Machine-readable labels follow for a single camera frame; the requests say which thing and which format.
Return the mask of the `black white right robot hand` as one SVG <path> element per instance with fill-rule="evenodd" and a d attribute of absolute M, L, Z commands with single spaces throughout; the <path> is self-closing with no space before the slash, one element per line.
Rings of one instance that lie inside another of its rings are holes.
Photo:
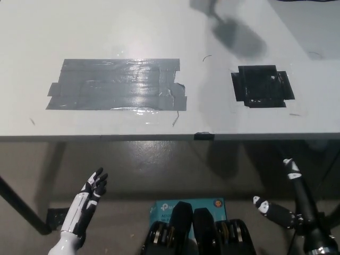
<path fill-rule="evenodd" d="M 303 236 L 305 254 L 338 254 L 338 245 L 324 221 L 324 215 L 317 209 L 302 172 L 292 158 L 284 159 L 283 164 L 292 183 L 295 212 L 259 196 L 253 197 L 254 206 L 268 220 L 283 228 L 294 229 L 297 235 Z"/>

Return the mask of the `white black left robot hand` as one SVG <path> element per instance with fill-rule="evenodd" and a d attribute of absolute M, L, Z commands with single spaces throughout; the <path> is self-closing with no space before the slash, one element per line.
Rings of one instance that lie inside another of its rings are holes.
<path fill-rule="evenodd" d="M 103 174 L 103 168 L 96 170 L 86 181 L 81 191 L 67 212 L 61 232 L 70 232 L 81 238 L 98 206 L 99 200 L 106 193 L 108 174 Z"/>

